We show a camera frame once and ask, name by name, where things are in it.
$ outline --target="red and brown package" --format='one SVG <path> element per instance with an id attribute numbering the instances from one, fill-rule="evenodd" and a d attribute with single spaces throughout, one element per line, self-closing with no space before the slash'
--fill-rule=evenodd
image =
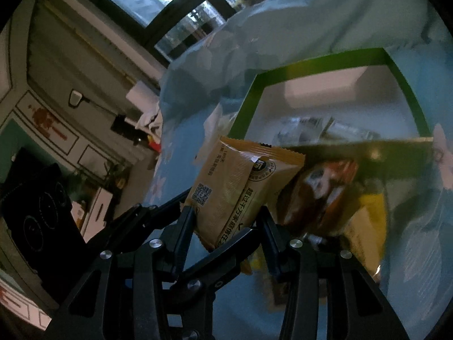
<path id="1" fill-rule="evenodd" d="M 296 176 L 277 200 L 277 222 L 292 236 L 328 236 L 343 212 L 345 191 L 358 165 L 344 160 L 324 162 Z"/>

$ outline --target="blue fabric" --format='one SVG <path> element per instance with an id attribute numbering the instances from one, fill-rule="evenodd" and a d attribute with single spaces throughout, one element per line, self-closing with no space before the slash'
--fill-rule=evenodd
<path id="1" fill-rule="evenodd" d="M 160 96 L 163 150 L 144 204 L 163 204 L 192 186 L 199 172 L 193 160 L 203 142 L 203 122 L 218 103 L 224 113 L 237 111 L 257 73 L 368 47 L 388 51 L 429 126 L 440 123 L 447 140 L 453 139 L 453 43 L 427 0 L 266 0 L 237 13 L 168 68 Z M 453 295 L 453 198 L 443 190 L 434 165 L 423 179 L 409 184 L 413 199 L 401 196 L 400 206 L 390 211 L 381 288 L 411 340 L 418 340 Z M 388 190 L 401 193 L 399 187 Z M 410 216 L 408 206 L 416 206 Z M 205 254 L 194 237 L 187 265 Z M 259 275 L 240 275 L 219 290 L 216 339 L 277 339 L 283 313 L 269 313 L 265 302 Z M 324 323 L 319 332 L 325 331 Z"/>

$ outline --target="red artwork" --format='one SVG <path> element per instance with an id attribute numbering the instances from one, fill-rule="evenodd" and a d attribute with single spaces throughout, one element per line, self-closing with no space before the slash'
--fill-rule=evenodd
<path id="1" fill-rule="evenodd" d="M 54 126 L 54 124 L 59 124 L 60 121 L 49 110 L 44 107 L 34 108 L 31 105 L 28 108 L 33 111 L 33 121 L 42 135 L 50 138 L 50 130 L 53 130 L 61 139 L 67 140 L 67 136 Z"/>

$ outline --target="round logo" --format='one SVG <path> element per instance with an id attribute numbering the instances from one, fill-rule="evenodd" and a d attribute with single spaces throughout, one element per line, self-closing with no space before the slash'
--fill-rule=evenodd
<path id="1" fill-rule="evenodd" d="M 249 176 L 251 181 L 261 181 L 273 174 L 275 171 L 275 162 L 258 160 L 253 165 L 252 171 Z"/>

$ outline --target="black speaker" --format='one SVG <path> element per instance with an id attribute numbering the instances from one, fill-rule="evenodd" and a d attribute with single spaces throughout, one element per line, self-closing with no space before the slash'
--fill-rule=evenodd
<path id="1" fill-rule="evenodd" d="M 71 208 L 56 163 L 8 191 L 0 206 L 18 250 L 57 302 L 87 262 L 87 246 Z"/>

